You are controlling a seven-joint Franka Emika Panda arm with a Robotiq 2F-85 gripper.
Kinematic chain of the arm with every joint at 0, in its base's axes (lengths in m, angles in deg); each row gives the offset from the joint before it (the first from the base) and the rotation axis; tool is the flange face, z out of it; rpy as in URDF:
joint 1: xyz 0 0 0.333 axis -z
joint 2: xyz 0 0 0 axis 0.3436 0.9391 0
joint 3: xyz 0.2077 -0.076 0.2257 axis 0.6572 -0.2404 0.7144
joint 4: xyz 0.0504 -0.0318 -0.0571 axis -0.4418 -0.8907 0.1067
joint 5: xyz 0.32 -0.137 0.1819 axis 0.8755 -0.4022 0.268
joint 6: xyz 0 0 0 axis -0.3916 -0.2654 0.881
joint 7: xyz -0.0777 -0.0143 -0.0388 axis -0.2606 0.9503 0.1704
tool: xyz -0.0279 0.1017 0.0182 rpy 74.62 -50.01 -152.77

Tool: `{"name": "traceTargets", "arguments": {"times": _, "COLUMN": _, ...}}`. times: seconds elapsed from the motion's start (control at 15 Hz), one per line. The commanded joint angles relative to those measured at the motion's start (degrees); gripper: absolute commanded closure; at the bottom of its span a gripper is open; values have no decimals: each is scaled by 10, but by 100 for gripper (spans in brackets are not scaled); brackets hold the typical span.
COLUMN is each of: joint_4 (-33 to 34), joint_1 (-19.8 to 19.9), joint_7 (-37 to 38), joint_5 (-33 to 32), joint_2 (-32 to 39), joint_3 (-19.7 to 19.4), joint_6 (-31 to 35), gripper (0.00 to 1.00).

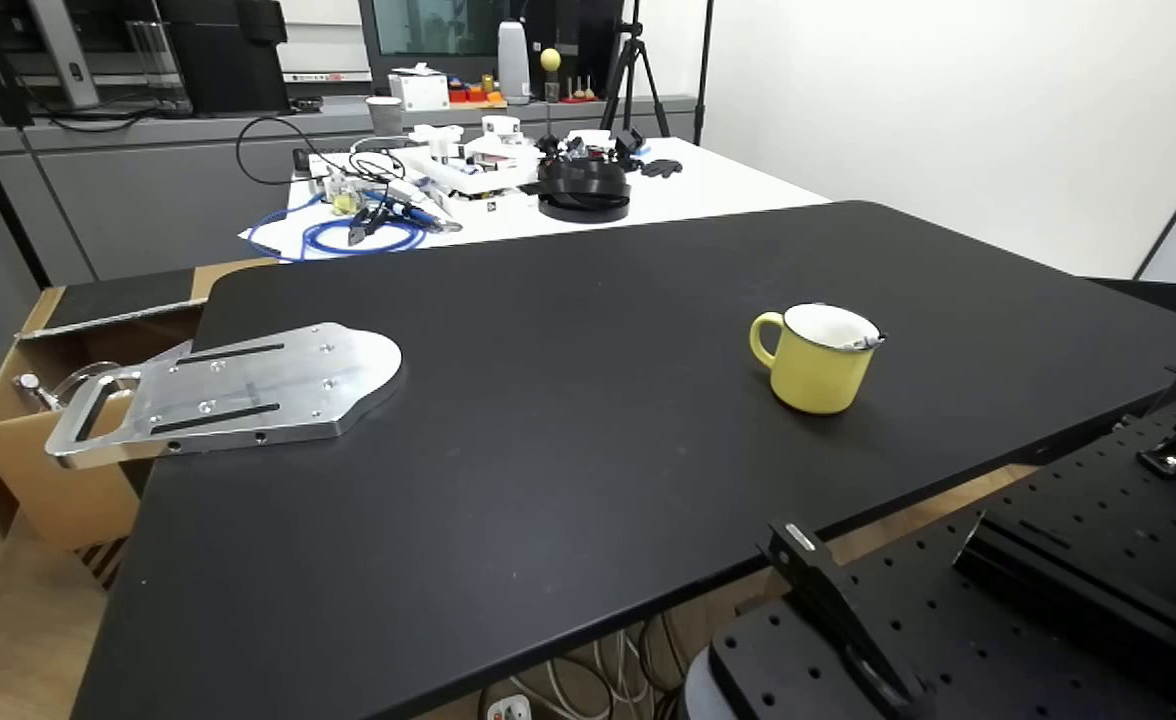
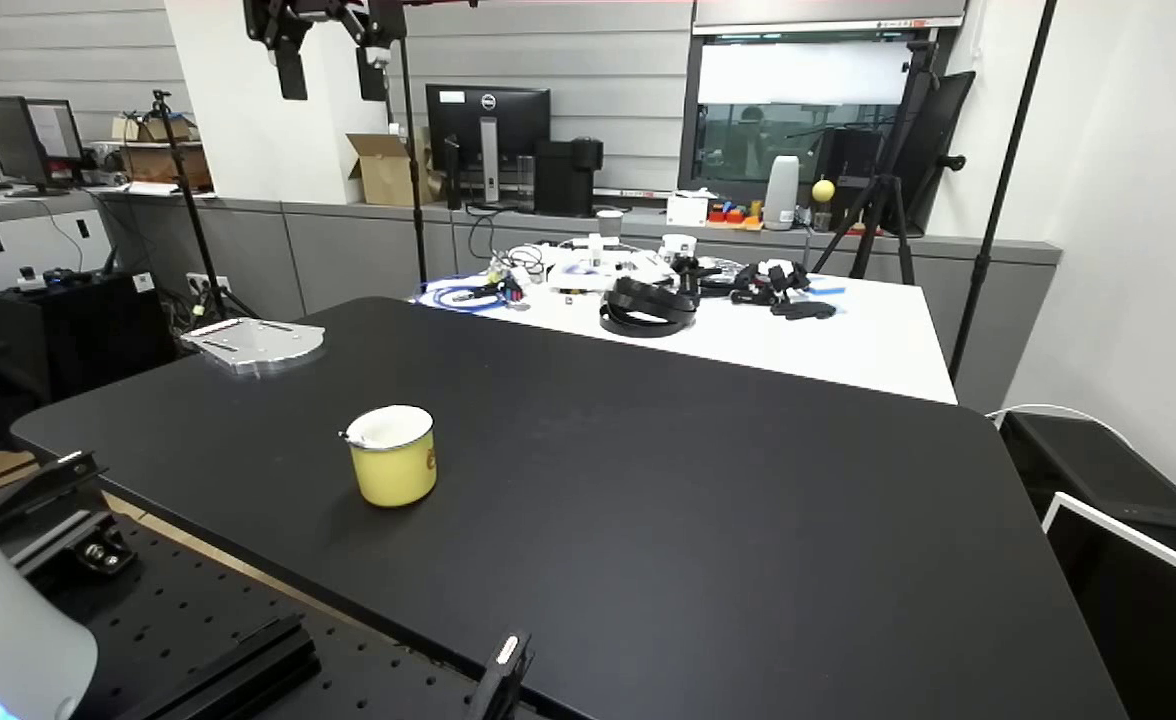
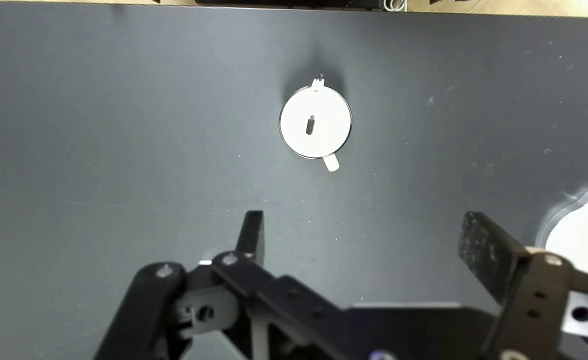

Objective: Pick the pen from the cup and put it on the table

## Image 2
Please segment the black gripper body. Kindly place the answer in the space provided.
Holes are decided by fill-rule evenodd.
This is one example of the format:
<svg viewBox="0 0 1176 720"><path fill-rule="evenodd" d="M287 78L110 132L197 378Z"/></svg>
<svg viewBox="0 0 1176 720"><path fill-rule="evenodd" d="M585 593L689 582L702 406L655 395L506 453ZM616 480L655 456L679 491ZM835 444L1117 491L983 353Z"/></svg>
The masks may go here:
<svg viewBox="0 0 1176 720"><path fill-rule="evenodd" d="M383 51L408 36L403 0L240 0L244 36L270 51L280 97L305 102L305 36L316 24L340 24L352 40L354 86L362 102L383 102Z"/></svg>

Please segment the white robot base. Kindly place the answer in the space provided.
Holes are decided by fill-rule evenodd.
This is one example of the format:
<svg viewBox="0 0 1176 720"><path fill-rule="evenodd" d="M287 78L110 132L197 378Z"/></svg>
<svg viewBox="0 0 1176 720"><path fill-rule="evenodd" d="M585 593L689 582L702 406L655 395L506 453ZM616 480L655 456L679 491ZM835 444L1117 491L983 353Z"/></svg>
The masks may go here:
<svg viewBox="0 0 1176 720"><path fill-rule="evenodd" d="M0 551L0 720L70 720L99 647Z"/></svg>

